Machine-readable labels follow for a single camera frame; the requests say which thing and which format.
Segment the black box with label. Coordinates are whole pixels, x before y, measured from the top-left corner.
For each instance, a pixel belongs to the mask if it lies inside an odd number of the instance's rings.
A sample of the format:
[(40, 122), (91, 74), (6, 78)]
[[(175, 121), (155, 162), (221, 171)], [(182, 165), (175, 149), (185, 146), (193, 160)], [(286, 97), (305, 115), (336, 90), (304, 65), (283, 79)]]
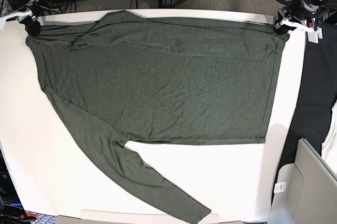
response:
[(25, 212), (1, 153), (1, 223), (22, 223)]

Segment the grey plastic bin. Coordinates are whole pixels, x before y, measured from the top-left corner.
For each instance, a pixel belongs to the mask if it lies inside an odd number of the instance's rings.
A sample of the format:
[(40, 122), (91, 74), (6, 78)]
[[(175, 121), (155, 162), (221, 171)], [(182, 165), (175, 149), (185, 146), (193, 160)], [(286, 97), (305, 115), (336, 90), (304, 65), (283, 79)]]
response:
[(336, 223), (336, 175), (306, 139), (279, 170), (268, 223)]

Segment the dark green long-sleeve shirt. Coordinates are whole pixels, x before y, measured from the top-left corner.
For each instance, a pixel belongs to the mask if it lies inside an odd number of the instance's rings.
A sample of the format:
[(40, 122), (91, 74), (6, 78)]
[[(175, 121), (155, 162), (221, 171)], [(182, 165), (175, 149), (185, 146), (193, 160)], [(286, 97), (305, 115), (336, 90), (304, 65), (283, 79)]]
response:
[(211, 210), (125, 144), (264, 143), (288, 39), (268, 25), (120, 11), (42, 26), (26, 45), (41, 90), (93, 164), (154, 208), (198, 223)]

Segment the grey tray edge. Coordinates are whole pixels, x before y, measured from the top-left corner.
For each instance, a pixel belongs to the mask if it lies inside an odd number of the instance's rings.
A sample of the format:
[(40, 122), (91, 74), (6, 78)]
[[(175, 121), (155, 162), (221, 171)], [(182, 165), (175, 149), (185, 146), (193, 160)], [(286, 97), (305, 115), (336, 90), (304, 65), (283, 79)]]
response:
[(117, 213), (94, 210), (81, 210), (80, 217), (57, 216), (55, 223), (131, 223), (131, 224), (183, 224), (186, 223), (170, 215), (147, 215), (135, 213)]

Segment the black cloth pile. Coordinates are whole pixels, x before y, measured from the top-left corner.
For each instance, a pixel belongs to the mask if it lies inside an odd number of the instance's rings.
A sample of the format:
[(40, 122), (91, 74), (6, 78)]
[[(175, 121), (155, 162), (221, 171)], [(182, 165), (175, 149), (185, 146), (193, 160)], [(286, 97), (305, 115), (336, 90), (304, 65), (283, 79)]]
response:
[(294, 163), (298, 141), (305, 138), (318, 154), (328, 135), (336, 102), (336, 25), (321, 23), (323, 38), (307, 42), (296, 108), (280, 157), (280, 170)]

